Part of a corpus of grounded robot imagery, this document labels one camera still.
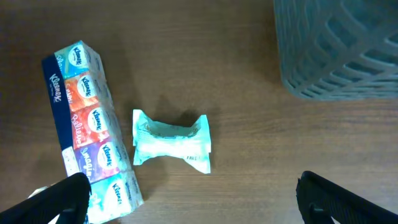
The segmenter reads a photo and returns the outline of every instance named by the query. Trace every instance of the navy blue packaging strip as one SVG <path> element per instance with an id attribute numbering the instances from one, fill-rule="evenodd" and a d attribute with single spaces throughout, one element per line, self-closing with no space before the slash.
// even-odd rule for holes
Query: navy blue packaging strip
<path id="1" fill-rule="evenodd" d="M 44 59 L 42 66 L 58 139 L 61 150 L 64 150 L 68 147 L 73 147 L 72 123 L 65 83 L 55 55 Z"/>

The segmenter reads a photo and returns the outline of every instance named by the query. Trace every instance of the gray plastic basket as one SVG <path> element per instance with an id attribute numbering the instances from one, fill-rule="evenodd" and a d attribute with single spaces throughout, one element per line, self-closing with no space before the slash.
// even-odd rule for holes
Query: gray plastic basket
<path id="1" fill-rule="evenodd" d="M 398 0 L 275 0 L 282 81 L 313 100 L 398 96 Z"/>

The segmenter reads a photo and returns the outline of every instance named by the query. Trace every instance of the wooden table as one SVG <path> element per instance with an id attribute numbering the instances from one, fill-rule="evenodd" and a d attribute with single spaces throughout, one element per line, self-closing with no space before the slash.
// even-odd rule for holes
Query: wooden table
<path id="1" fill-rule="evenodd" d="M 0 210 L 66 177 L 40 61 L 80 39 L 102 56 L 131 158 L 134 108 L 210 120 L 211 175 L 169 157 L 134 167 L 146 203 L 120 223 L 302 223 L 305 170 L 398 212 L 398 101 L 290 95 L 270 0 L 0 2 Z"/>

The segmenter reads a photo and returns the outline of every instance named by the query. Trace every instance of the plastic packaging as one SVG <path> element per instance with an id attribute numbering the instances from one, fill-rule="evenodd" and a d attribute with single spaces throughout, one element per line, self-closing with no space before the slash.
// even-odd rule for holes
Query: plastic packaging
<path id="1" fill-rule="evenodd" d="M 172 156 L 204 174 L 210 173 L 211 138 L 206 115 L 186 128 L 153 121 L 142 110 L 133 110 L 132 135 L 135 166 L 153 157 Z"/>
<path id="2" fill-rule="evenodd" d="M 42 65 L 67 175 L 83 172 L 91 183 L 89 222 L 131 213 L 143 201 L 100 56 L 79 41 Z"/>

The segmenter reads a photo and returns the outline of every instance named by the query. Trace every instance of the wood grain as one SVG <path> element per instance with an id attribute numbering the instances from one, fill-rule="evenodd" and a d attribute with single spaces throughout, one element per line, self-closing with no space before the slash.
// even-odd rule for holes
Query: wood grain
<path id="1" fill-rule="evenodd" d="M 398 212 L 398 101 L 291 96 L 271 0 L 3 1 L 0 29 L 0 210 L 66 176 L 40 61 L 81 39 L 102 56 L 131 157 L 134 108 L 210 120 L 212 174 L 168 157 L 135 167 L 146 203 L 118 222 L 302 223 L 305 170 Z"/>

